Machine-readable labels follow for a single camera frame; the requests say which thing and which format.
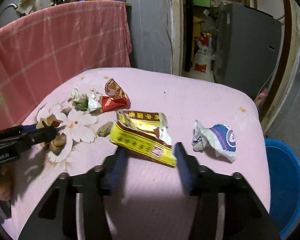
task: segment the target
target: checkered towel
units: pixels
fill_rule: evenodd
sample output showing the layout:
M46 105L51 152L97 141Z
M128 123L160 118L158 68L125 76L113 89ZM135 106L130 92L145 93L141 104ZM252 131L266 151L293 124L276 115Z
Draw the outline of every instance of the checkered towel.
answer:
M0 130L21 124L55 88L85 70L130 67L131 50L121 2L58 5L1 28Z

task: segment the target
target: pink tablecloth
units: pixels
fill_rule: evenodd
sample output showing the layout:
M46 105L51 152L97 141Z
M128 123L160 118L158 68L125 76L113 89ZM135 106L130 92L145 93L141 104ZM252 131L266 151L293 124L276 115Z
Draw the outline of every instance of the pink tablecloth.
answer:
M92 68L130 67L125 5L69 3L0 29L0 130L20 125L56 87Z
M92 89L104 92L109 78L114 78L128 94L131 109L165 113L173 143L183 142L186 151L195 155L201 164L222 174L242 173L269 210L269 172L258 111L248 96L223 85L137 69L88 70L55 89L24 124L34 123L43 106L52 112L66 106L73 88L88 95ZM80 113L79 117L75 115L78 113L73 112L71 118L68 116L68 125L77 118L84 129L92 131L116 118L115 112L103 113L98 120L89 121ZM193 152L191 141L195 119L206 127L224 122L233 129L237 146L234 163L216 158L210 150ZM75 138L74 134L69 134L68 139L71 136ZM60 173L85 173L101 164L115 149L108 138L98 137L93 143L81 142L67 149L60 158L51 154L46 157L40 146L25 153L16 163L14 206L12 218L3 225L6 231L12 238L18 238L31 212ZM177 169L133 157L128 160L121 189L115 196L105 198L114 239L187 239L196 202L196 197L184 194Z

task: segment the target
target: flower pattern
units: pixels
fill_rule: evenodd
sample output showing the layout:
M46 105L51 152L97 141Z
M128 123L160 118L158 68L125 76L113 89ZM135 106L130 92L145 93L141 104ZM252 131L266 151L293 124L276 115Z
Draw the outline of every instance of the flower pattern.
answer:
M62 113L61 111L67 107L70 107L68 115ZM37 121L39 122L41 118L47 118L51 114L54 114L58 120L63 121L60 127L60 133L65 133L67 136L67 142L62 149L59 156L56 156L51 151L48 152L45 164L52 166L61 166L67 171L71 167L71 155L74 154L74 145L85 142L94 142L97 135L91 129L91 126L98 121L97 116L91 115L83 111L77 111L70 104L57 103L52 107L44 106L41 108L37 114Z

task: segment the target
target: gray appliance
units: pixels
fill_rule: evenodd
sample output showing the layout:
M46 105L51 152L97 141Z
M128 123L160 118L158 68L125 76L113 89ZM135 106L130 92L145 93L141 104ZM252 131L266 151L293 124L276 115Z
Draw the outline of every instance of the gray appliance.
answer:
M280 41L281 23L271 15L241 4L222 6L213 66L216 82L254 100L275 69Z

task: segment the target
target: electrical cord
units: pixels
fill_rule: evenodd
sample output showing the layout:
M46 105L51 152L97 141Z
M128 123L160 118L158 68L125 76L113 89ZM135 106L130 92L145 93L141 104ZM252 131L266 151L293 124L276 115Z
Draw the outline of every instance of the electrical cord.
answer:
M262 85L262 87L260 88L259 92L257 93L257 97L259 96L260 92L263 90L263 87L267 84L267 82L269 81L269 79L272 77L272 75L274 74L275 69L272 71L272 73L270 74L270 76L268 77L267 81Z
M279 17L279 18L276 19L276 20L280 21L280 20L282 20L283 18L284 18L284 15L282 15L281 17Z
M171 40L171 36L170 36L170 33L169 33L169 28L168 28L167 0L164 0L164 9L165 9L165 12L166 12L166 30L167 30L167 34L168 34L168 38L169 38L169 42L170 42L170 46L171 46L170 71L171 71L171 74L173 74L173 71L172 71L173 45L172 45L172 40Z

